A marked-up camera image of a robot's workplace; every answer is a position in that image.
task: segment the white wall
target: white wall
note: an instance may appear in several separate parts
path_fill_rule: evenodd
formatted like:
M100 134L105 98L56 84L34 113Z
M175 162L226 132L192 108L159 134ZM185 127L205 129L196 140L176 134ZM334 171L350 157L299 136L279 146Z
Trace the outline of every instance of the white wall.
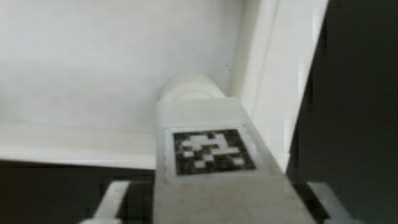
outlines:
M0 0L0 122L153 132L167 79L228 90L244 0Z

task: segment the white plastic part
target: white plastic part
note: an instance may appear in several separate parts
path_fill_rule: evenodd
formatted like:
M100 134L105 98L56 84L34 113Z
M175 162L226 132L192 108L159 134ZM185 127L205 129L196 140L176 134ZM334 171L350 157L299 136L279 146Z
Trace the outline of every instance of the white plastic part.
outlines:
M102 204L98 206L95 219L116 218L128 186L130 181L112 182L103 196Z
M185 145L191 143L194 150L198 138L205 138L201 142L207 144L215 143L210 136L205 137L207 134L198 132L231 129L239 131L256 168L233 172L214 169L201 174L182 174L182 167L187 168L191 165L187 166L182 157L178 158L176 144L183 144L185 140L178 139L176 134L189 135ZM157 142L155 224L315 223L239 99L159 102ZM226 145L223 142L217 141L219 147ZM203 169L203 163L198 165L196 169Z
M201 73L185 73L176 75L162 89L160 100L189 100L224 98L226 95L212 81Z
M84 220L80 224L121 224L121 220L116 216L130 184L130 181L114 181L111 183L95 217Z
M352 218L329 185L317 182L310 182L308 185L331 216L331 219L326 220L326 224L363 224L363 222Z

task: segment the dark background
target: dark background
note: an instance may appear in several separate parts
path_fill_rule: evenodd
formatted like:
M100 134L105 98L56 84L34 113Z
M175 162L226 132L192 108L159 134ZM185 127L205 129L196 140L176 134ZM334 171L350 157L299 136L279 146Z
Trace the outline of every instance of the dark background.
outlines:
M294 182L356 218L398 223L398 1L331 0L292 146ZM77 224L114 179L151 172L0 162L0 223Z
M397 224L397 0L331 0L292 153L292 180L327 182L352 215Z

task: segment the qr-like tag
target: qr-like tag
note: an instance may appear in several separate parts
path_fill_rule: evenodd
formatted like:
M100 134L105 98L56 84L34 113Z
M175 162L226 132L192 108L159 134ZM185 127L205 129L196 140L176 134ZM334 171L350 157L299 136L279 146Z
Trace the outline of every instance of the qr-like tag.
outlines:
M237 129L180 132L173 138L176 176L256 169Z

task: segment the white surface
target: white surface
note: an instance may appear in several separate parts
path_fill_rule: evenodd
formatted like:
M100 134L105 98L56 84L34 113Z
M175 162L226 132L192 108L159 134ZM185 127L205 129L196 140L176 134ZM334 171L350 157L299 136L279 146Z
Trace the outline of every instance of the white surface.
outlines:
M287 170L327 0L247 3L231 94Z
M258 153L251 156L263 161L267 169L260 169L256 163L256 170L191 175L189 178L176 176L171 181L167 173L176 162L171 160L169 130L231 129L231 123L247 129L240 136L246 144L246 138L253 140ZM159 142L155 224L315 223L237 99L162 101Z
M114 181L111 183L103 200L96 209L95 219L116 218L130 183L130 181Z
M226 97L212 79L199 73L176 75L162 88L160 100L187 100Z
M155 168L150 134L0 123L0 158L59 164Z
M141 137L153 142L160 88L175 74L199 72L242 98L285 169L326 4L327 0L0 0L0 123L102 129L114 133L100 134L111 142L130 136L150 146ZM109 166L132 150L127 140L116 147L98 140L107 146L98 152L98 146L73 149L63 137L40 137L38 142L27 131L8 130L11 139L13 133L24 132L24 137L16 143L0 142L6 159ZM86 132L77 133L84 139ZM52 136L52 128L43 136ZM123 166L155 168L151 159L141 159L141 147L134 150L139 157Z
M119 219L88 219L80 224L123 224Z
M155 132L175 74L226 91L244 0L0 0L0 122Z

